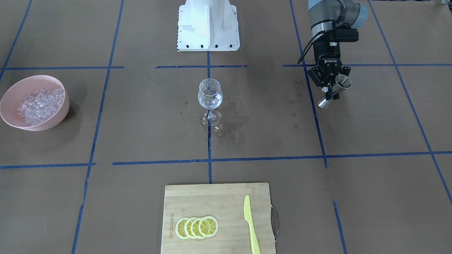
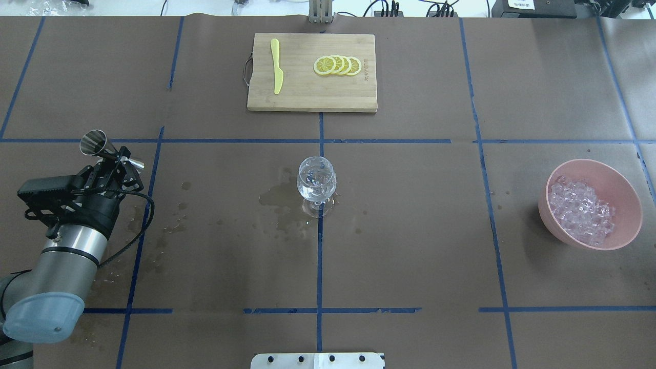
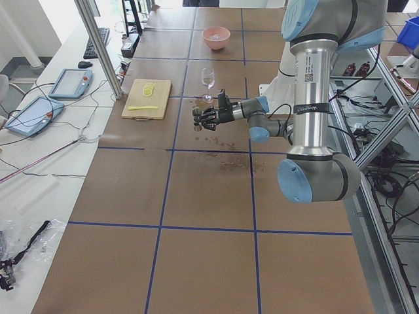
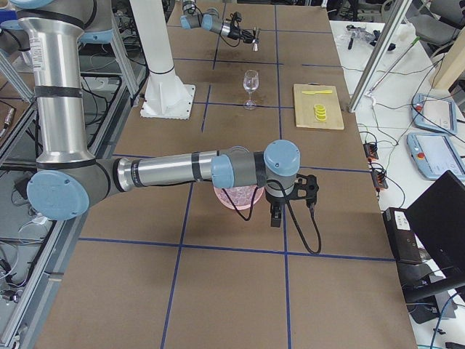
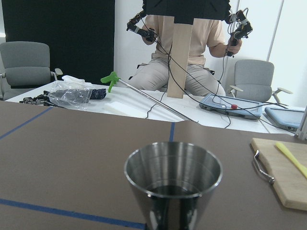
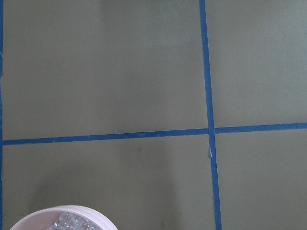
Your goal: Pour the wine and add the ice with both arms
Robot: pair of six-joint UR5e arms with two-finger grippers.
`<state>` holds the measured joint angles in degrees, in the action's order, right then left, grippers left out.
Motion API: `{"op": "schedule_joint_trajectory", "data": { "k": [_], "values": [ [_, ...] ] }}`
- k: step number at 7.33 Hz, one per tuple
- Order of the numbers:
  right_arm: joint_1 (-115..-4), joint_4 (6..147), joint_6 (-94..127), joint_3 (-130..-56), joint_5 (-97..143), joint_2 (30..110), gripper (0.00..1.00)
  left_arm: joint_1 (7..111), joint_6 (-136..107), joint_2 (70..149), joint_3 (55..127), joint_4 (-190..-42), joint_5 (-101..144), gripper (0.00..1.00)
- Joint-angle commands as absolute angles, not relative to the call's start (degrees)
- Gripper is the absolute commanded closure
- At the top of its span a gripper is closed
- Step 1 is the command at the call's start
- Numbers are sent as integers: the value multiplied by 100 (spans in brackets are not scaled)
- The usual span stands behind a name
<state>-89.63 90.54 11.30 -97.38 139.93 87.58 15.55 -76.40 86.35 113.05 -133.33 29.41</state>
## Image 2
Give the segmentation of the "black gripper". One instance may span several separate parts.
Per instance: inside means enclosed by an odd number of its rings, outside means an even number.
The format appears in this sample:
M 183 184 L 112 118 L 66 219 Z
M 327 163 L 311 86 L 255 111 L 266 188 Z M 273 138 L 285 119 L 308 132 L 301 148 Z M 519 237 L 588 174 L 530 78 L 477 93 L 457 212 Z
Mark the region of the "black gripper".
M 101 158 L 78 174 L 61 177 L 62 220 L 117 220 L 124 191 L 143 191 L 140 172 L 144 163 L 132 160 L 125 146 L 117 158 L 117 164 Z

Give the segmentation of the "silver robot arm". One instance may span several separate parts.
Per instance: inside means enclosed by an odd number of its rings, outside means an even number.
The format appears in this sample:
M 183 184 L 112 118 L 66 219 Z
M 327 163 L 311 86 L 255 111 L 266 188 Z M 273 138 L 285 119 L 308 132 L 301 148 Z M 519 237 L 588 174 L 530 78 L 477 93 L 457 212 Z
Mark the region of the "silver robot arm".
M 97 156 L 78 174 L 33 178 L 18 197 L 26 219 L 47 227 L 34 268 L 2 278 L 2 368 L 33 368 L 35 344 L 68 339 L 84 312 L 95 275 L 127 195 L 142 196 L 141 164 L 127 147 L 81 148 Z

